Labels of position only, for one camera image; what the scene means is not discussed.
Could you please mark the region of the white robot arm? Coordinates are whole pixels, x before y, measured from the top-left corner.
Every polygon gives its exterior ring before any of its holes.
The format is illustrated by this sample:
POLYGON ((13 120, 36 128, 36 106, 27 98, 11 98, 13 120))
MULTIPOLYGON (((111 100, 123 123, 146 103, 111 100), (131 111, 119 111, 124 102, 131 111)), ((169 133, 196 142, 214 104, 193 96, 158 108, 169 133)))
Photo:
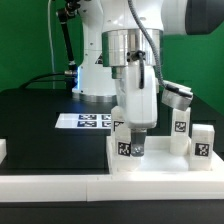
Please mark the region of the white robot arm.
POLYGON ((186 110, 191 90, 163 79, 164 35, 205 35, 224 22, 224 0, 81 0, 84 60, 76 94, 116 99, 131 131, 130 154, 144 155, 146 131, 157 124, 156 87, 163 102, 186 110))

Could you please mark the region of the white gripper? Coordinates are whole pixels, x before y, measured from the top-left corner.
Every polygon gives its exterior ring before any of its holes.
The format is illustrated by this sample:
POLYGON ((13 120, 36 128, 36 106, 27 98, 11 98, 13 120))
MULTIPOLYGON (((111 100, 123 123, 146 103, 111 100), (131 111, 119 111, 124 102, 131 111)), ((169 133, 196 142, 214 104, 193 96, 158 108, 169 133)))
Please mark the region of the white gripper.
POLYGON ((144 67, 144 87, 140 88, 140 65, 138 62, 128 66, 113 68, 116 84, 117 103, 123 119, 131 128, 131 155, 142 157, 149 128, 157 124, 156 78, 152 66, 144 67))

